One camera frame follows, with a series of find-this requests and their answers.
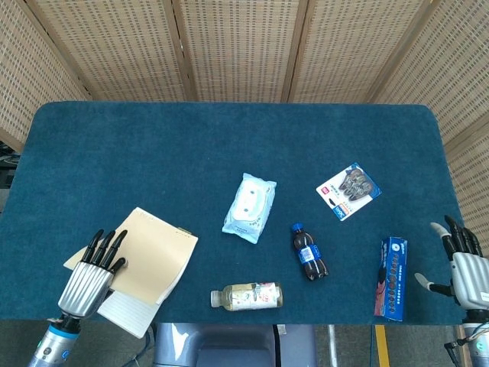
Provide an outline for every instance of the paper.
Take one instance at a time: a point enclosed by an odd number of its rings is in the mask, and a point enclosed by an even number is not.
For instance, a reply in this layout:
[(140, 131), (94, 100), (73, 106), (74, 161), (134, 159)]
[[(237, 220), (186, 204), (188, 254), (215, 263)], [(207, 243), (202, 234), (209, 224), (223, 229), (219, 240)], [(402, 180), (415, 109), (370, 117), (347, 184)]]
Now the paper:
[(97, 312), (140, 339), (146, 333), (159, 308), (159, 304), (149, 305), (116, 291), (104, 301)]
[[(140, 208), (132, 211), (117, 228), (115, 236), (123, 229), (127, 229), (128, 234), (114, 261), (125, 257), (128, 267), (117, 273), (111, 289), (154, 306), (180, 279), (197, 237)], [(64, 266), (73, 270), (84, 252), (84, 248), (78, 251)]]

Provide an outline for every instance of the blue box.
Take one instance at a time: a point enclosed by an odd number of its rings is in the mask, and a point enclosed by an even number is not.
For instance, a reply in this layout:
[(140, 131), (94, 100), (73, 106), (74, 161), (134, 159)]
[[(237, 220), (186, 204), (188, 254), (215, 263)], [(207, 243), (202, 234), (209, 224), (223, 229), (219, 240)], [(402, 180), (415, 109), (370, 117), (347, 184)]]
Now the blue box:
[(375, 316), (403, 320), (406, 261), (407, 240), (389, 237), (382, 241), (381, 266), (375, 291)]

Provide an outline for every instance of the yellow floor line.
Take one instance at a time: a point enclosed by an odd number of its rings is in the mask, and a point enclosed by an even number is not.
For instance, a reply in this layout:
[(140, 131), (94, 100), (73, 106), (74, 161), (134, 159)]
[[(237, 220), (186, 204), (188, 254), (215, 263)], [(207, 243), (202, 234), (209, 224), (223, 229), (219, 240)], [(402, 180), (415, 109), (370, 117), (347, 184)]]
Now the yellow floor line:
[(375, 325), (375, 338), (377, 339), (377, 351), (379, 353), (379, 366), (389, 367), (389, 352), (385, 339), (385, 326)]

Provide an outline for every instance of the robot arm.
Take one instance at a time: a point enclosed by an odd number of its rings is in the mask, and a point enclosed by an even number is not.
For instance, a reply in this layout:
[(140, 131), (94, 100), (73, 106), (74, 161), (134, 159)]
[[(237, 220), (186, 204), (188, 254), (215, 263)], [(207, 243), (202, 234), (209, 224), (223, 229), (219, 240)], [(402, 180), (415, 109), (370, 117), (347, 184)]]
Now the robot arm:
[(58, 301), (62, 315), (59, 319), (49, 319), (50, 325), (28, 367), (58, 367), (66, 361), (78, 339), (80, 320), (92, 316), (99, 309), (112, 279), (126, 264), (126, 260), (120, 258), (109, 268), (127, 231), (117, 236), (107, 253), (115, 231), (111, 231), (97, 249), (102, 234), (101, 229), (95, 234), (82, 260), (73, 269)]
[(445, 216), (450, 232), (438, 223), (431, 227), (439, 234), (452, 270), (451, 285), (435, 284), (416, 273), (417, 281), (428, 291), (454, 297), (456, 304), (467, 312), (463, 319), (466, 337), (445, 348), (453, 363), (458, 364), (454, 348), (468, 344), (474, 367), (489, 367), (489, 260), (482, 256), (481, 246), (474, 233), (460, 227)]

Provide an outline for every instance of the woven wall panel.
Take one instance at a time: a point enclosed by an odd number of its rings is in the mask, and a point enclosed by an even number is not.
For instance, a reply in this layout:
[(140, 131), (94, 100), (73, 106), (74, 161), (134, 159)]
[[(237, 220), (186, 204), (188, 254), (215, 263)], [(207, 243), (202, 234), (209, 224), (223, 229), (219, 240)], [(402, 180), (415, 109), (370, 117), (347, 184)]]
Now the woven wall panel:
[(5, 141), (21, 148), (44, 103), (86, 98), (23, 9), (13, 0), (0, 2), (0, 128), (8, 134)]
[(422, 103), (447, 143), (489, 109), (489, 2), (443, 0), (376, 102)]
[(162, 1), (36, 3), (100, 99), (184, 100)]
[(489, 255), (489, 134), (449, 162), (465, 225)]
[(292, 102), (363, 102), (421, 0), (318, 0)]
[(179, 3), (200, 100), (280, 101), (299, 0)]

